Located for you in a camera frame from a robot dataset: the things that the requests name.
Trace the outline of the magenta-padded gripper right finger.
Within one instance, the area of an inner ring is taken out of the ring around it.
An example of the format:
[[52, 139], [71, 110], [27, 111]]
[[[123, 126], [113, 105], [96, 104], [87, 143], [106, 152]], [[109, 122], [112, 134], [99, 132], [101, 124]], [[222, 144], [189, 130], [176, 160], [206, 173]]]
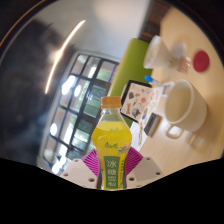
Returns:
[[163, 173], [151, 157], [143, 157], [131, 147], [125, 161], [124, 175], [125, 188], [140, 188], [160, 179]]

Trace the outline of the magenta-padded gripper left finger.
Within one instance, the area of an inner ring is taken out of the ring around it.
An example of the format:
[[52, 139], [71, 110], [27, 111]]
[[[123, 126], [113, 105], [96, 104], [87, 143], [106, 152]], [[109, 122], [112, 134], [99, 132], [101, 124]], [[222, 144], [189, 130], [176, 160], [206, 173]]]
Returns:
[[73, 159], [61, 177], [84, 188], [98, 189], [100, 163], [96, 150], [91, 150], [81, 159]]

